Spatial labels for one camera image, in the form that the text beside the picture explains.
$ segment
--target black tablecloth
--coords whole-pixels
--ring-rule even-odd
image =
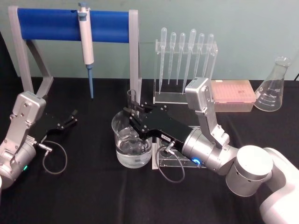
[[[40,79],[34,79],[37,87]],[[252,82],[255,89],[259,81]],[[1,224],[247,224],[263,223],[259,205],[270,194],[266,186],[251,197],[230,192],[225,177],[207,169],[187,168],[181,184],[167,182],[151,162],[140,169],[123,167],[116,158],[112,117],[126,104],[128,80],[95,79],[90,100],[87,79],[55,78],[46,112],[66,118],[78,109],[78,124],[58,141],[68,154],[61,175],[45,173],[44,151],[12,187],[2,191]],[[152,100],[152,80],[143,80],[142,101]],[[0,83],[0,139],[4,139],[20,79]],[[282,107],[276,112],[256,108],[250,113],[217,113],[218,123],[230,135],[231,145],[272,147],[299,167],[299,82],[285,82]],[[198,124],[187,105],[170,105],[169,114],[188,125]],[[55,150],[48,160],[53,169],[63,166]],[[180,178],[179,168],[166,168]]]

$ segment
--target blue pipette tip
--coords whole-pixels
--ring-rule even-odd
[[[87,71],[88,71],[90,97],[91,99],[93,99],[93,72],[91,68],[87,68]]]

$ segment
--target pink tip box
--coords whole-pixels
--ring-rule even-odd
[[[212,80],[216,112],[250,112],[256,96],[248,80]]]

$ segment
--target cable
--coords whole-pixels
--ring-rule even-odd
[[[298,73],[298,75],[295,77],[294,81],[296,81],[298,77],[299,77],[299,73]]]
[[[161,170],[161,168],[160,168],[160,166],[159,166],[159,164],[158,164],[158,153],[161,151],[162,148],[167,148],[167,146],[160,146],[160,148],[157,149],[157,151],[156,151],[156,165],[157,165],[159,171],[160,171],[161,174],[165,177],[165,179],[168,180],[169,182],[171,182],[171,183],[181,183],[181,182],[185,179],[185,170],[184,170],[184,167],[183,167],[182,162],[179,160],[179,158],[178,158],[177,155],[173,154],[173,155],[177,158],[177,160],[178,160],[178,162],[179,162],[179,164],[180,164],[180,166],[181,166],[181,168],[182,168],[183,176],[182,176],[182,178],[181,178],[180,180],[178,180],[178,181],[173,181],[173,180],[169,179],[169,178],[163,173],[163,171]]]
[[[52,172],[52,171],[49,171],[49,170],[46,168],[46,166],[45,166],[45,160],[46,160],[46,157],[47,157],[47,155],[48,155],[48,153],[46,153],[45,156],[43,157],[43,168],[44,168],[48,173],[50,173],[50,174],[53,174],[53,175],[61,174],[62,172],[65,171],[66,166],[67,166],[67,154],[66,154],[65,149],[64,149],[61,145],[59,145],[57,142],[49,141],[49,140],[46,140],[46,141],[44,141],[44,142],[48,142],[48,143],[55,144],[55,145],[59,146],[59,147],[62,149],[62,151],[63,151],[63,153],[64,153],[64,155],[65,155],[65,165],[64,165],[64,168],[63,168],[62,170],[60,170],[59,172]]]

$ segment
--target white wall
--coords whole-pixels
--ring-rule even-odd
[[[265,79],[276,56],[296,58],[299,49],[297,0],[87,0],[93,10],[138,9],[142,77],[152,78],[154,41],[162,27],[168,32],[213,33],[219,54],[214,79]],[[18,71],[7,7],[77,9],[78,0],[2,0],[0,31]],[[38,41],[55,77],[86,77],[80,42]],[[94,76],[129,77],[127,44],[94,43]],[[30,57],[33,76],[40,72]],[[285,78],[299,72],[299,58]]]

